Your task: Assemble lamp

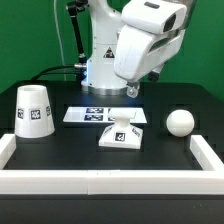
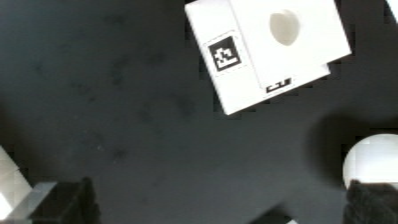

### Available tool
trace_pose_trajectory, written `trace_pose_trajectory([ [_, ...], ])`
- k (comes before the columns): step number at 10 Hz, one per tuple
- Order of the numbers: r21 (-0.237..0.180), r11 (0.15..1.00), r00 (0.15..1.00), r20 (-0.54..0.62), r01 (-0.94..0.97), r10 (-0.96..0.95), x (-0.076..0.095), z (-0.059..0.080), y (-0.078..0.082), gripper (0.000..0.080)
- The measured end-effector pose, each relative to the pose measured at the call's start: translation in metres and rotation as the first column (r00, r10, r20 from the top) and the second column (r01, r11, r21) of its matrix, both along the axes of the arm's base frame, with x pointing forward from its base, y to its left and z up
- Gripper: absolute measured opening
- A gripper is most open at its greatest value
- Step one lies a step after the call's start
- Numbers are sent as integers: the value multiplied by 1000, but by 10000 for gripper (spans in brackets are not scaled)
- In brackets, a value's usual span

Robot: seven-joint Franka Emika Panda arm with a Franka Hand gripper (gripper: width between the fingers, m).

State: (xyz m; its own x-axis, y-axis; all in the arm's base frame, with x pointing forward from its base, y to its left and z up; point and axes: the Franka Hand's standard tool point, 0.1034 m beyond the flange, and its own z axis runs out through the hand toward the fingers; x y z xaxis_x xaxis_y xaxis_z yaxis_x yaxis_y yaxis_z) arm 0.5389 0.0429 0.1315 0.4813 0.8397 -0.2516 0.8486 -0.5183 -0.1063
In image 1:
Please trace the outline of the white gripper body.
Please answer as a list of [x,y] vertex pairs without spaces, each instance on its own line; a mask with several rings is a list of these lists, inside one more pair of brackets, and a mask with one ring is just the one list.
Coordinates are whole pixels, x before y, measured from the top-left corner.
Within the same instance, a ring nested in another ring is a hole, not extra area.
[[155,35],[125,25],[118,38],[114,72],[121,79],[135,83],[176,55],[182,40],[183,31]]

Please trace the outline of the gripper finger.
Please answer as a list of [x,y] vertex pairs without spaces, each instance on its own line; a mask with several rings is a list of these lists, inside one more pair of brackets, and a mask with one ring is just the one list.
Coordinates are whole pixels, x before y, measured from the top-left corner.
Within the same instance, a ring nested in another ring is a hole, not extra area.
[[138,96],[140,84],[138,82],[127,84],[127,95],[131,98]]

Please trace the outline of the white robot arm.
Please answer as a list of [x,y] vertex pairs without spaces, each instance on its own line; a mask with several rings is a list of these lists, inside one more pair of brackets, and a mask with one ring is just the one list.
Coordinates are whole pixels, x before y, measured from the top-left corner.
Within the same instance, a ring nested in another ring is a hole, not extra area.
[[99,95],[135,98],[140,80],[159,78],[182,45],[197,0],[131,0],[118,12],[89,0],[92,55],[82,87]]

